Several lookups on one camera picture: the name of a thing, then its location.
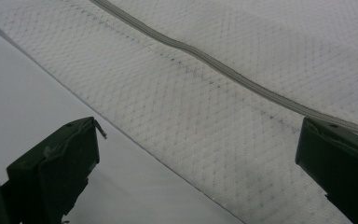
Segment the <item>white quilted cloth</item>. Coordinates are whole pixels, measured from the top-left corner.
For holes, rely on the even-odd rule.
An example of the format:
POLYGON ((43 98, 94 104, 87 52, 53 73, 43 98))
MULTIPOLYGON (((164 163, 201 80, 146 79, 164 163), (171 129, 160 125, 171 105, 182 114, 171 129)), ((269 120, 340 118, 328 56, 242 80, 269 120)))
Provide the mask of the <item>white quilted cloth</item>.
POLYGON ((349 224, 295 163, 358 131, 358 0, 13 0, 0 30, 247 224, 349 224))

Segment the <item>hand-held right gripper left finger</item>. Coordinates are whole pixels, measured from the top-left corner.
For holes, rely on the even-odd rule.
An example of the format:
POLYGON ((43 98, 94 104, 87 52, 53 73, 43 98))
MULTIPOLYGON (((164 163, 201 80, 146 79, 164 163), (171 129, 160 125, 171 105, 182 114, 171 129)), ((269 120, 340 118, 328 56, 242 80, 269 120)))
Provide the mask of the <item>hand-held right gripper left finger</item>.
POLYGON ((100 161, 98 121, 71 121, 7 167, 10 219, 15 224, 61 224, 100 161))

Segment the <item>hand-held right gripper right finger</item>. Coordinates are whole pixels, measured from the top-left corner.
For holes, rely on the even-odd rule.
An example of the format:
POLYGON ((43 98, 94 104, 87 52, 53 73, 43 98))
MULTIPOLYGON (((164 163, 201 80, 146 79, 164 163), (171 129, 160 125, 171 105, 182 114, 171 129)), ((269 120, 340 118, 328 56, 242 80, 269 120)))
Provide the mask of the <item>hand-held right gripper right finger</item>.
POLYGON ((326 198, 358 224, 358 135, 319 119, 303 119, 296 150, 299 165, 326 198))

